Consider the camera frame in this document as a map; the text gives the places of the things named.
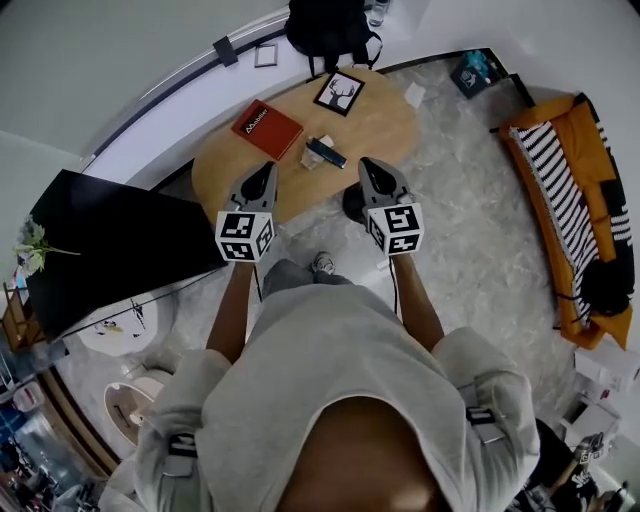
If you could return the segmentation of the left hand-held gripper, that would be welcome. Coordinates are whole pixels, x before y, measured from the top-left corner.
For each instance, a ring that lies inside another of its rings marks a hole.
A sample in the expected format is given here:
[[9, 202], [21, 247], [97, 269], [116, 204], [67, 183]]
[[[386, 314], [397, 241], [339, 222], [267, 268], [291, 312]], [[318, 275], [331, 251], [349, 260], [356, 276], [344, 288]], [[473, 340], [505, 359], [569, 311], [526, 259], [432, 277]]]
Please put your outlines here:
[[[257, 164], [232, 185], [226, 208], [272, 209], [277, 198], [275, 162]], [[225, 261], [259, 261], [275, 238], [271, 212], [219, 211], [215, 238]]]

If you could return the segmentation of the black mesh waste bin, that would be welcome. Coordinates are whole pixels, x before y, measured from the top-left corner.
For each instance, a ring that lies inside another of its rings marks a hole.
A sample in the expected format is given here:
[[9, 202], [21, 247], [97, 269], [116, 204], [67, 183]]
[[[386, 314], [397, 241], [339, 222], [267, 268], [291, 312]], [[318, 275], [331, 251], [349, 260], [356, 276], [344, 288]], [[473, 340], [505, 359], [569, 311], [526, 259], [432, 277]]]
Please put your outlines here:
[[342, 210], [348, 219], [357, 224], [365, 225], [365, 206], [366, 203], [364, 200], [363, 190], [359, 183], [354, 184], [344, 190], [342, 196]]

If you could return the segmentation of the person's right forearm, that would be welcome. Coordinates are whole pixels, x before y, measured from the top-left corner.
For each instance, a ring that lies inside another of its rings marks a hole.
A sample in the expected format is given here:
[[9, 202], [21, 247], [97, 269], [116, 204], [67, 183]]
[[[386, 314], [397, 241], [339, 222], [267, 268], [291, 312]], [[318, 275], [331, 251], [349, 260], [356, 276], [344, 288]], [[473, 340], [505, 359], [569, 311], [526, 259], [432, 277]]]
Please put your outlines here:
[[410, 254], [391, 258], [400, 312], [406, 331], [428, 352], [444, 338], [444, 330]]

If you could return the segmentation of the person's left forearm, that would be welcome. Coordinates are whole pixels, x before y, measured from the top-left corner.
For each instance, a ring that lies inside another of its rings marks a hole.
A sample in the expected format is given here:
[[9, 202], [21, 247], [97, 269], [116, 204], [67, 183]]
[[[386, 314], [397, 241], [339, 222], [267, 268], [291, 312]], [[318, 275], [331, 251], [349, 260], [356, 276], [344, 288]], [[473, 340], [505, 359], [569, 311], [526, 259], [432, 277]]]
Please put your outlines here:
[[253, 263], [236, 263], [211, 328], [206, 348], [234, 364], [244, 350]]

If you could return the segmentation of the red hardcover book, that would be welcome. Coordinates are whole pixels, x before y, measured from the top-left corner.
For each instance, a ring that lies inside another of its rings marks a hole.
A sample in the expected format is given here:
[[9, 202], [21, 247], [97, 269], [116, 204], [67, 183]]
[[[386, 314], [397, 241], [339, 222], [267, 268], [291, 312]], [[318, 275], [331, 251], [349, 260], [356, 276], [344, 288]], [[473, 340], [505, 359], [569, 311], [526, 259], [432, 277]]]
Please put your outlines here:
[[280, 160], [303, 133], [299, 122], [260, 100], [254, 100], [231, 129], [274, 160]]

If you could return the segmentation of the person's blue jeans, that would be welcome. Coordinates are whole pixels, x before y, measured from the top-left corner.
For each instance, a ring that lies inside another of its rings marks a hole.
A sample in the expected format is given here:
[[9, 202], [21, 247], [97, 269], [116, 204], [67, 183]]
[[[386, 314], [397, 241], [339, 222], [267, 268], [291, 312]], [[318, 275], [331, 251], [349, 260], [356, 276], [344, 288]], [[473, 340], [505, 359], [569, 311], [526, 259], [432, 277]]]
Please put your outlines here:
[[281, 259], [272, 266], [264, 277], [262, 298], [266, 299], [279, 291], [314, 284], [348, 285], [351, 284], [351, 281], [336, 273], [312, 267], [303, 268], [293, 261]]

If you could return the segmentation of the black framed deer picture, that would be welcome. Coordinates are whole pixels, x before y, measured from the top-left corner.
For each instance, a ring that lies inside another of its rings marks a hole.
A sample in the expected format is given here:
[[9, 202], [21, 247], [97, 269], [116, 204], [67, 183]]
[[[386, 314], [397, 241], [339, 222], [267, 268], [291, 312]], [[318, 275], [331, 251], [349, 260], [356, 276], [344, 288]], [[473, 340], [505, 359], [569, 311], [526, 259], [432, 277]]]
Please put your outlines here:
[[346, 117], [364, 86], [364, 81], [335, 71], [321, 87], [313, 103]]

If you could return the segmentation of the blue paper bag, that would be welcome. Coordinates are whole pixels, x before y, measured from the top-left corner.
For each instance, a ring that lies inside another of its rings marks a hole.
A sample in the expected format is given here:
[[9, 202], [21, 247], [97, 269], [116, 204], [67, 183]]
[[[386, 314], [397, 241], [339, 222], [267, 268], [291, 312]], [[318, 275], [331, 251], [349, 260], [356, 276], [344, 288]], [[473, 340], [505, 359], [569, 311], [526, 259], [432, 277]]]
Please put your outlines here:
[[465, 52], [450, 78], [461, 93], [471, 99], [501, 80], [500, 68], [484, 50]]

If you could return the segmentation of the black backpack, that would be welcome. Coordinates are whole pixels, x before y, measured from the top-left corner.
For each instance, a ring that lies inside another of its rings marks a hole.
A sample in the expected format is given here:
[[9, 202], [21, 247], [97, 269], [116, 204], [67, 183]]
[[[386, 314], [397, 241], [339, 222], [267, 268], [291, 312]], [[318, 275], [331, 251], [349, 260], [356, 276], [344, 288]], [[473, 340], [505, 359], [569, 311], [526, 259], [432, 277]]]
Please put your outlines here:
[[383, 42], [368, 25], [365, 0], [290, 0], [286, 37], [308, 59], [311, 78], [317, 78], [315, 59], [325, 73], [338, 70], [339, 58], [351, 55], [356, 65], [372, 69]]

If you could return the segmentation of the person's light grey shirt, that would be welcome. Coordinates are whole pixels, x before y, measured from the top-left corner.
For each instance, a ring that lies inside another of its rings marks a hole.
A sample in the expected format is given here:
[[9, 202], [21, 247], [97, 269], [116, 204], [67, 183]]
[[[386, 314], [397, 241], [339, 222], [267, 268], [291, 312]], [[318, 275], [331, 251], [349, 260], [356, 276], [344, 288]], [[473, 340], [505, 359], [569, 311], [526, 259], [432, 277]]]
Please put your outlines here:
[[539, 459], [527, 377], [474, 330], [428, 352], [369, 289], [307, 285], [269, 296], [240, 356], [184, 354], [139, 433], [148, 512], [274, 512], [323, 410], [394, 408], [453, 512], [503, 512]]

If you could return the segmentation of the white artificial flowers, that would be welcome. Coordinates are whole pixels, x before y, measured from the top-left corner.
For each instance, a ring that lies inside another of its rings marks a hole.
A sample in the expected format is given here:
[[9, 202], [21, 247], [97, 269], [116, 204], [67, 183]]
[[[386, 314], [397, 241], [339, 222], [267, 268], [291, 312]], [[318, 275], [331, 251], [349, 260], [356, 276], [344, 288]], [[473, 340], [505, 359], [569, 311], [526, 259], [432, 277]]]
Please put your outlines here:
[[51, 246], [45, 238], [45, 228], [36, 223], [32, 216], [25, 218], [14, 246], [18, 268], [24, 277], [30, 277], [45, 268], [49, 253], [80, 256], [80, 253]]

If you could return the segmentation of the black garment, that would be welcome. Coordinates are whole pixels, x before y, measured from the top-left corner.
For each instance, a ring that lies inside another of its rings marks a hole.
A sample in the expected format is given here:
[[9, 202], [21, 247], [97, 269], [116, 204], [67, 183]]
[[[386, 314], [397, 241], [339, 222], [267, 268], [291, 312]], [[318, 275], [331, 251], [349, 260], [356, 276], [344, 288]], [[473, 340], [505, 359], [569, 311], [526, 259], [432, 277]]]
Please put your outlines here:
[[602, 316], [623, 313], [630, 305], [635, 275], [624, 262], [594, 259], [583, 273], [581, 298]]

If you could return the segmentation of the round white-rimmed side table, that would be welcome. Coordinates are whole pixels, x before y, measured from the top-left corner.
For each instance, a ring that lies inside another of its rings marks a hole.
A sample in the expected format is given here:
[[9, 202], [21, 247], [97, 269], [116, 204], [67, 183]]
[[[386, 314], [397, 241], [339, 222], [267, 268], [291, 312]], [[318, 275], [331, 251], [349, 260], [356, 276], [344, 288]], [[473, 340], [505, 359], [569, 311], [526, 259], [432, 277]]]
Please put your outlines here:
[[132, 446], [138, 444], [138, 435], [146, 411], [171, 378], [172, 375], [168, 372], [151, 369], [133, 380], [113, 382], [106, 386], [106, 412], [112, 424]]

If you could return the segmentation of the wooden rack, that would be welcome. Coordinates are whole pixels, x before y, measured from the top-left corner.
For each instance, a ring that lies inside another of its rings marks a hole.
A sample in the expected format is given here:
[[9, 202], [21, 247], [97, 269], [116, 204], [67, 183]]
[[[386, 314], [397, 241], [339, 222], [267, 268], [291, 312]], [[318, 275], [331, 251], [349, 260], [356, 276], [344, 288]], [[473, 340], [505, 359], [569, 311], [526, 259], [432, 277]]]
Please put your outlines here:
[[0, 318], [0, 327], [13, 353], [25, 351], [34, 345], [45, 342], [45, 336], [30, 299], [24, 298], [25, 287], [10, 288], [3, 284], [6, 307]]

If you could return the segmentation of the white cardboard box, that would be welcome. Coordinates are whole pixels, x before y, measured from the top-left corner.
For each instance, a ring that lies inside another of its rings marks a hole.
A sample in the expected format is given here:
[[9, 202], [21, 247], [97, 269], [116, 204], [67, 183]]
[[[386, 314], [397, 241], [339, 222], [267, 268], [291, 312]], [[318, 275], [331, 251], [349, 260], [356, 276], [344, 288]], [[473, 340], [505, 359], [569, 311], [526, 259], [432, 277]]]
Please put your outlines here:
[[617, 344], [600, 342], [592, 350], [577, 348], [574, 367], [594, 383], [626, 394], [640, 378], [640, 354], [622, 350]]

